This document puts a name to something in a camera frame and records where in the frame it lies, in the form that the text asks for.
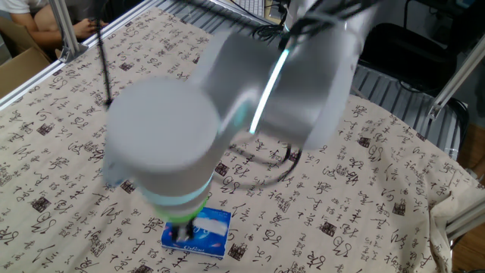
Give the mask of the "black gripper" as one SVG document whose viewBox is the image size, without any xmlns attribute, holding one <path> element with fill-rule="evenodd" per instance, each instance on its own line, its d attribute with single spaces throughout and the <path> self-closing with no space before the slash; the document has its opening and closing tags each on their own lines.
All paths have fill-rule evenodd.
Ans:
<svg viewBox="0 0 485 273">
<path fill-rule="evenodd" d="M 183 236 L 183 231 L 185 231 L 185 241 L 190 241 L 194 239 L 195 219 L 195 217 L 187 218 L 182 221 L 175 221 L 171 224 L 174 242 L 177 242 L 181 239 L 181 237 Z"/>
</svg>

